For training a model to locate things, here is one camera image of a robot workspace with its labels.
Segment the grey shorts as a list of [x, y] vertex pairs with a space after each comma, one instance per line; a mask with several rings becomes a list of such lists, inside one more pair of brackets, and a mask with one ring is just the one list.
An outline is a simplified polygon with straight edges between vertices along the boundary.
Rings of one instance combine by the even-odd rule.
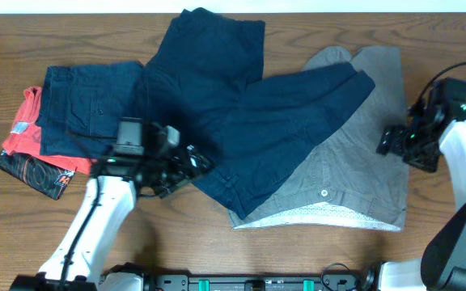
[[385, 126], [406, 121], [400, 49], [368, 46], [351, 54], [340, 46], [330, 46], [304, 68], [342, 62], [365, 71], [375, 89], [264, 204], [244, 219], [229, 212], [232, 229], [310, 224], [403, 230], [409, 168], [395, 155], [376, 152]]

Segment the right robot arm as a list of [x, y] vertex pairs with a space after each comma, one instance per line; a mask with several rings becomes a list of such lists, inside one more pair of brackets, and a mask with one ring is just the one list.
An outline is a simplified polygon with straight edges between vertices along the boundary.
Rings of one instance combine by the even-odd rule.
[[421, 258], [382, 263], [370, 271], [373, 290], [466, 290], [466, 82], [445, 78], [428, 89], [428, 99], [412, 106], [409, 124], [386, 127], [376, 151], [429, 173], [444, 158], [455, 214]]

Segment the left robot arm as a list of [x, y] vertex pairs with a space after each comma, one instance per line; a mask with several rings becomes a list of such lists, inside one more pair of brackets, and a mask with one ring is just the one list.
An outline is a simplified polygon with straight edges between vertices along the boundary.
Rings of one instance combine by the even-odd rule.
[[175, 192], [207, 174], [213, 163], [191, 145], [113, 146], [92, 165], [83, 202], [65, 237], [34, 276], [18, 275], [13, 290], [152, 290], [149, 276], [133, 264], [103, 274], [118, 230], [135, 208], [141, 190], [155, 196]]

